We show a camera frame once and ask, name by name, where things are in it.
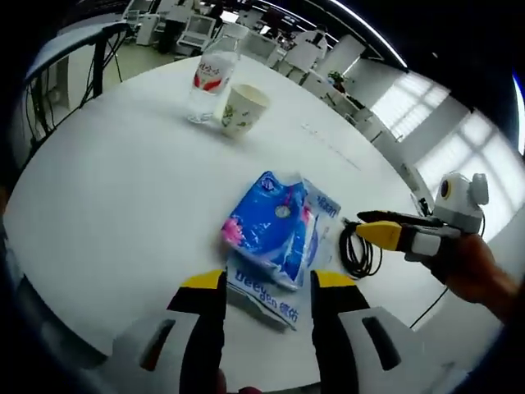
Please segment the person's left hand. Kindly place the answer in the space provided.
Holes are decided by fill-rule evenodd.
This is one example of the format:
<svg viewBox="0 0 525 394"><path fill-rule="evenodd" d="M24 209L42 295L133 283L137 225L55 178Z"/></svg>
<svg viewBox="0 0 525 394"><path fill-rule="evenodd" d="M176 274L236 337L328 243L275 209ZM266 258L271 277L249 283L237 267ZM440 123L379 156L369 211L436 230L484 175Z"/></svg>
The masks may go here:
<svg viewBox="0 0 525 394"><path fill-rule="evenodd" d="M217 385L216 385L217 394L228 394L229 390L227 388L226 376L221 369L217 371ZM256 387L242 387L236 391L237 394L261 394L262 392Z"/></svg>

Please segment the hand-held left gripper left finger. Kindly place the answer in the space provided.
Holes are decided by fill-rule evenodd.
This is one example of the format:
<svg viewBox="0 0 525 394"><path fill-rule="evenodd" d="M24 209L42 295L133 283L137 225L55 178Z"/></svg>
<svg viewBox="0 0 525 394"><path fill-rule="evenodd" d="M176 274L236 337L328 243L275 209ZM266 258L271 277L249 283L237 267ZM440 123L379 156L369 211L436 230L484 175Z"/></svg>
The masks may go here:
<svg viewBox="0 0 525 394"><path fill-rule="evenodd" d="M186 279L167 308L113 344L111 393L216 393L225 344L226 271Z"/></svg>

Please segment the person's right hand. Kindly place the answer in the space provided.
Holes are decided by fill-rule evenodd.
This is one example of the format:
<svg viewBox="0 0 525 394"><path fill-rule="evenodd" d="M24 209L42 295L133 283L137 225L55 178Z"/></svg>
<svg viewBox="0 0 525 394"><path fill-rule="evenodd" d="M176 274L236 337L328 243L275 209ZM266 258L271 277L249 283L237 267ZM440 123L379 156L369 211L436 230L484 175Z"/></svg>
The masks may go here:
<svg viewBox="0 0 525 394"><path fill-rule="evenodd" d="M479 235L452 240L449 249L432 257L431 269L452 292L472 304L485 304L495 284L497 266L487 243Z"/></svg>

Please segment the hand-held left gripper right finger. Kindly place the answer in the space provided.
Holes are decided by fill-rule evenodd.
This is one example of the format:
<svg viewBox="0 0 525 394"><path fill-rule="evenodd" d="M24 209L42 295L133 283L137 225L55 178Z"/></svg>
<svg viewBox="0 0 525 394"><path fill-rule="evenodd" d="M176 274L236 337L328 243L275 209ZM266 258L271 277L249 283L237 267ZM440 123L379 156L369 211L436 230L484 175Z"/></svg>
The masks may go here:
<svg viewBox="0 0 525 394"><path fill-rule="evenodd" d="M413 393L413 331L372 308L354 280L315 269L312 341L322 393Z"/></svg>

